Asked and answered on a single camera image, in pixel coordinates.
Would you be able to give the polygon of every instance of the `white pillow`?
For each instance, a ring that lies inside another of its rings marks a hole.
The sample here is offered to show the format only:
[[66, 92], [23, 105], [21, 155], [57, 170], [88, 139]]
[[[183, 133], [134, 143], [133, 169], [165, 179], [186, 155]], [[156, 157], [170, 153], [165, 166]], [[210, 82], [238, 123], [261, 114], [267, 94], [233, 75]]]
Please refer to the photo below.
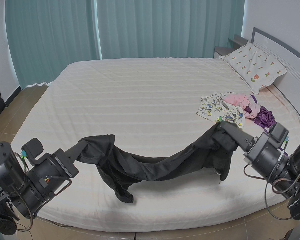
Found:
[[254, 94], [272, 85], [278, 76], [287, 72], [278, 59], [264, 53], [249, 41], [222, 59], [244, 80]]

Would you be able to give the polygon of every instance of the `floor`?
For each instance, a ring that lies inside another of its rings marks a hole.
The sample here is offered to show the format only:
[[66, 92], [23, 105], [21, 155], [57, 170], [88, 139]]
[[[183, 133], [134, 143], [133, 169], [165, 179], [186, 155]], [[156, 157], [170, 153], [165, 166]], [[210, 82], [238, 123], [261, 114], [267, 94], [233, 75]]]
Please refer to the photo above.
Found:
[[[11, 142], [23, 124], [32, 107], [40, 99], [47, 86], [33, 86], [22, 90], [11, 104], [0, 114], [0, 141]], [[271, 207], [279, 217], [290, 216], [284, 203]], [[20, 223], [27, 226], [28, 220], [22, 218]], [[34, 240], [116, 240], [116, 239], [178, 239], [178, 240], [278, 240], [298, 224], [295, 220], [277, 220], [266, 209], [248, 216], [214, 226], [193, 229], [169, 230], [145, 233], [109, 233], [80, 228], [59, 227], [51, 222], [36, 218], [30, 230]], [[17, 239], [31, 240], [29, 232], [16, 233]]]

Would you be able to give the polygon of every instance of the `nightstand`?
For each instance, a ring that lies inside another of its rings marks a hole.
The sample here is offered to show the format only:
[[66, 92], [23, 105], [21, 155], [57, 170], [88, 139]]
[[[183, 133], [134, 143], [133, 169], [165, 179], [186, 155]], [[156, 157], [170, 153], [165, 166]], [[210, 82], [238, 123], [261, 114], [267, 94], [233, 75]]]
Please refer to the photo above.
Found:
[[248, 40], [235, 34], [233, 39], [228, 39], [230, 43], [232, 43], [232, 48], [228, 48], [228, 47], [220, 47], [220, 46], [216, 46], [214, 47], [214, 59], [219, 58], [219, 56], [222, 55], [228, 55], [229, 53], [232, 53], [233, 51], [235, 51], [236, 49], [239, 49], [241, 46], [244, 46]]

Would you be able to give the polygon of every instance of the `white bed sheet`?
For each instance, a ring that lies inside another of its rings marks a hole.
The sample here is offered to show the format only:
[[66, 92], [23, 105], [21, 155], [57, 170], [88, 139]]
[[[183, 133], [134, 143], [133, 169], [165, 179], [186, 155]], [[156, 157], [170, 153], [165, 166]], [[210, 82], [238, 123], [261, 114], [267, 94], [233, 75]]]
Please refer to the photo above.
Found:
[[[212, 122], [196, 115], [201, 95], [250, 94], [221, 59], [129, 58], [75, 62], [48, 87], [12, 142], [14, 151], [33, 137], [45, 152], [67, 150], [85, 136], [115, 134], [115, 145], [142, 156], [170, 156], [200, 137]], [[256, 95], [290, 131], [288, 152], [300, 143], [300, 119], [275, 87]], [[247, 120], [245, 132], [262, 129]], [[142, 232], [195, 228], [234, 220], [265, 207], [265, 183], [243, 174], [243, 151], [232, 156], [228, 178], [212, 169], [161, 182], [140, 182], [120, 202], [91, 164], [75, 162], [73, 184], [39, 216], [90, 230]], [[256, 174], [251, 168], [250, 174]], [[269, 189], [270, 205], [284, 200]]]

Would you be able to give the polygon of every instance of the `white headboard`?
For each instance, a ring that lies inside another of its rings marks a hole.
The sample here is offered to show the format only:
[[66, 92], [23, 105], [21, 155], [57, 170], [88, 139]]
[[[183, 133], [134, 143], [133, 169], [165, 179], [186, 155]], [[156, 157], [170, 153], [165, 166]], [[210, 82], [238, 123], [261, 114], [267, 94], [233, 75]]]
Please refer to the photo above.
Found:
[[251, 42], [288, 66], [288, 72], [278, 77], [273, 85], [300, 115], [300, 52], [256, 27], [253, 28]]

